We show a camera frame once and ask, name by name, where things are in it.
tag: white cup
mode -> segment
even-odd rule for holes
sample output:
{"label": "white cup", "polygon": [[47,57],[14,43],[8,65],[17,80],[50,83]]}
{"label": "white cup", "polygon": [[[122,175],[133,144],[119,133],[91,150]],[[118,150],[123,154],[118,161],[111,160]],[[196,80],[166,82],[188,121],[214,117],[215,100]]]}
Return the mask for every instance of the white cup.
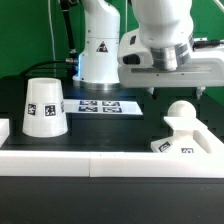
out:
{"label": "white cup", "polygon": [[33,78],[28,81],[23,133],[32,137],[55,137],[68,131],[61,81]]}

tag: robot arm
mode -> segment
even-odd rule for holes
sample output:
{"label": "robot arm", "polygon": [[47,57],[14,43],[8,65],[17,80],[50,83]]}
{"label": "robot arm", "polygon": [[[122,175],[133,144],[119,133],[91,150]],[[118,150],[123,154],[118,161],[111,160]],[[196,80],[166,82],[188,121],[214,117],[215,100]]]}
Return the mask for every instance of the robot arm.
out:
{"label": "robot arm", "polygon": [[193,52],[192,0],[132,0],[139,28],[119,46],[118,74],[126,87],[224,85],[224,52]]}

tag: white block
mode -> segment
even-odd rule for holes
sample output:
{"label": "white block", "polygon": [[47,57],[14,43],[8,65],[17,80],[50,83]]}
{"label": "white block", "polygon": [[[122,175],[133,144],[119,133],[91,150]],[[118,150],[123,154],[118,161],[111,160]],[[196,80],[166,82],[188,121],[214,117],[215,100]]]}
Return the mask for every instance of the white block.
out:
{"label": "white block", "polygon": [[89,177],[89,158],[89,152],[0,151],[0,175]]}
{"label": "white block", "polygon": [[9,119],[0,119],[0,147],[9,136]]}
{"label": "white block", "polygon": [[124,153],[91,153],[90,177],[124,177]]}
{"label": "white block", "polygon": [[173,130],[200,130],[207,128],[197,118],[164,117],[164,120]]}

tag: cable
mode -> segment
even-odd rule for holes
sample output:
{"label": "cable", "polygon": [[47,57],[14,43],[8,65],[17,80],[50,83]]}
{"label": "cable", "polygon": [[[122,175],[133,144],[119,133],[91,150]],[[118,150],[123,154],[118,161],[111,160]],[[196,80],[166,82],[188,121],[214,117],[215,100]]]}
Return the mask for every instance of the cable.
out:
{"label": "cable", "polygon": [[195,41],[193,48],[217,47],[224,44],[224,40],[200,40]]}
{"label": "cable", "polygon": [[224,12],[224,5],[219,0],[214,0],[214,2]]}
{"label": "cable", "polygon": [[51,0],[48,0],[48,16],[49,16],[49,25],[50,25],[50,32],[51,32],[52,54],[53,54],[53,60],[55,61],[56,54],[55,54],[54,31],[53,31],[53,25],[52,25],[52,15],[51,15]]}
{"label": "cable", "polygon": [[45,62],[37,63],[37,64],[32,65],[31,67],[27,68],[26,70],[20,72],[19,76],[24,77],[31,70],[34,70],[42,65],[57,64],[57,63],[65,63],[65,60],[54,60],[54,61],[45,61]]}

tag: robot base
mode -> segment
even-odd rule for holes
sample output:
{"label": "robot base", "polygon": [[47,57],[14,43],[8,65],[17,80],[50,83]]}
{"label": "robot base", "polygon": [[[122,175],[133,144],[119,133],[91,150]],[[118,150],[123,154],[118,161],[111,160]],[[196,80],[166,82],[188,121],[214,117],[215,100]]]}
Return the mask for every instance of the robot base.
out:
{"label": "robot base", "polygon": [[90,83],[73,78],[73,85],[90,90],[111,91],[120,88],[120,83]]}

